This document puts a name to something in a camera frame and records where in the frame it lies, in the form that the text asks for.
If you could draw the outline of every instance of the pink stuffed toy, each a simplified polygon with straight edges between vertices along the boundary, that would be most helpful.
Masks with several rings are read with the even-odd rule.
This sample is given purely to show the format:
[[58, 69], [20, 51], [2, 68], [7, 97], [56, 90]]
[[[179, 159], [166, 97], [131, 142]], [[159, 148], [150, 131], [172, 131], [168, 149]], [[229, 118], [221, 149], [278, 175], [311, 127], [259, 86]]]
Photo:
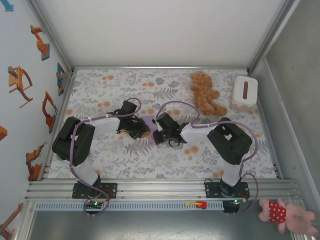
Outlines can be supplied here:
[[318, 236], [318, 230], [311, 224], [311, 221], [316, 220], [313, 212], [305, 211], [292, 203], [286, 206], [282, 199], [278, 199], [277, 204], [274, 201], [262, 198], [259, 204], [262, 207], [259, 219], [262, 222], [278, 223], [278, 230], [281, 234], [285, 232], [287, 227], [295, 234]]

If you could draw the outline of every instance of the purple object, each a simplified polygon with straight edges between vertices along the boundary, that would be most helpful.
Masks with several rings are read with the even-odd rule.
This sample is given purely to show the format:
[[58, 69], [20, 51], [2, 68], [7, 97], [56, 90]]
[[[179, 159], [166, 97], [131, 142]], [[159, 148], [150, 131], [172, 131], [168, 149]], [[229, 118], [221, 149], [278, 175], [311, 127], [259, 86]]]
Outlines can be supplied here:
[[153, 145], [159, 148], [159, 145], [156, 144], [156, 141], [153, 137], [154, 131], [158, 130], [157, 124], [152, 122], [152, 120], [155, 119], [155, 116], [154, 115], [143, 116], [142, 119], [150, 129], [150, 134], [146, 137], [146, 139], [148, 139]]

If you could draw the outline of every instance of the floor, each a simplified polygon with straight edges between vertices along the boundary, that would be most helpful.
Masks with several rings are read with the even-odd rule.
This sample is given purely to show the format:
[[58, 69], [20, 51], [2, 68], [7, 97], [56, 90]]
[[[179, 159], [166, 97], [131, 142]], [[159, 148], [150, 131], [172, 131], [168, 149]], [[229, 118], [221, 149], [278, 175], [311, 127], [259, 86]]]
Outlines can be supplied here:
[[[157, 114], [160, 107], [171, 100], [193, 104], [190, 90], [191, 74], [198, 69], [79, 69], [65, 110], [64, 120], [70, 116], [79, 119], [101, 116], [122, 106], [131, 97], [142, 101], [137, 116]], [[245, 172], [258, 178], [275, 178], [269, 143], [262, 127], [260, 111], [254, 107], [250, 112], [229, 108], [236, 76], [246, 76], [245, 69], [204, 69], [212, 77], [213, 88], [220, 91], [214, 100], [228, 109], [226, 117], [249, 126], [259, 142], [257, 155], [244, 165]], [[190, 122], [196, 112], [178, 103], [164, 109], [179, 123]], [[206, 124], [220, 118], [200, 116], [198, 123]], [[181, 144], [170, 147], [163, 144], [156, 148], [147, 139], [131, 139], [126, 133], [110, 132], [92, 141], [88, 156], [95, 171], [102, 178], [118, 179], [203, 179], [219, 178], [223, 174], [224, 161], [210, 143]], [[54, 155], [49, 178], [71, 179], [68, 164]]]
[[261, 222], [258, 204], [249, 213], [221, 211], [113, 211], [96, 218], [82, 212], [37, 212], [32, 240], [290, 240], [276, 224]]

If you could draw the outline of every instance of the black mounting plate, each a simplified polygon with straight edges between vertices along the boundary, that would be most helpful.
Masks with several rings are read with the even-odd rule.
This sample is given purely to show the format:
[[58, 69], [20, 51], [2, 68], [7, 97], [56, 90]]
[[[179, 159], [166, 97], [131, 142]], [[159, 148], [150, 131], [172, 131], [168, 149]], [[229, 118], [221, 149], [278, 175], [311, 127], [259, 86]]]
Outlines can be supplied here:
[[[73, 199], [91, 199], [93, 198], [93, 196], [88, 196], [88, 195], [85, 195], [83, 192], [77, 192], [75, 191], [76, 188], [76, 185], [79, 185], [80, 183], [76, 183], [74, 184], [74, 187], [73, 187], [73, 192], [72, 192], [72, 198]], [[101, 186], [101, 190], [106, 192], [106, 194], [108, 194], [109, 198], [110, 199], [115, 199], [117, 197], [117, 186], [118, 184], [117, 183], [100, 183], [100, 186]], [[100, 194], [100, 196], [98, 196], [96, 199], [105, 199], [106, 196], [104, 196], [103, 194]]]
[[250, 192], [248, 188], [248, 184], [246, 182], [238, 182], [234, 187], [234, 195], [233, 196], [225, 196], [222, 193], [222, 185], [221, 182], [206, 182], [204, 184], [205, 187], [205, 195], [208, 199], [212, 198], [237, 198], [237, 199], [247, 199], [250, 197]]

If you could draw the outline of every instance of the brown teddy bear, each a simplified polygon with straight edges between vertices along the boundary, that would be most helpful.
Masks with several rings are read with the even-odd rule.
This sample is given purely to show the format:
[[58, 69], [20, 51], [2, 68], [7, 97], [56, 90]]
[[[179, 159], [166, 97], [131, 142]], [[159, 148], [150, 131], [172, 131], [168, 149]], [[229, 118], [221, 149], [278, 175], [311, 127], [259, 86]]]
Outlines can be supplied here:
[[194, 92], [194, 106], [200, 109], [203, 115], [214, 114], [222, 117], [227, 114], [227, 108], [212, 101], [217, 99], [220, 93], [211, 89], [213, 86], [212, 78], [204, 72], [195, 72], [191, 75], [193, 83], [190, 89]]

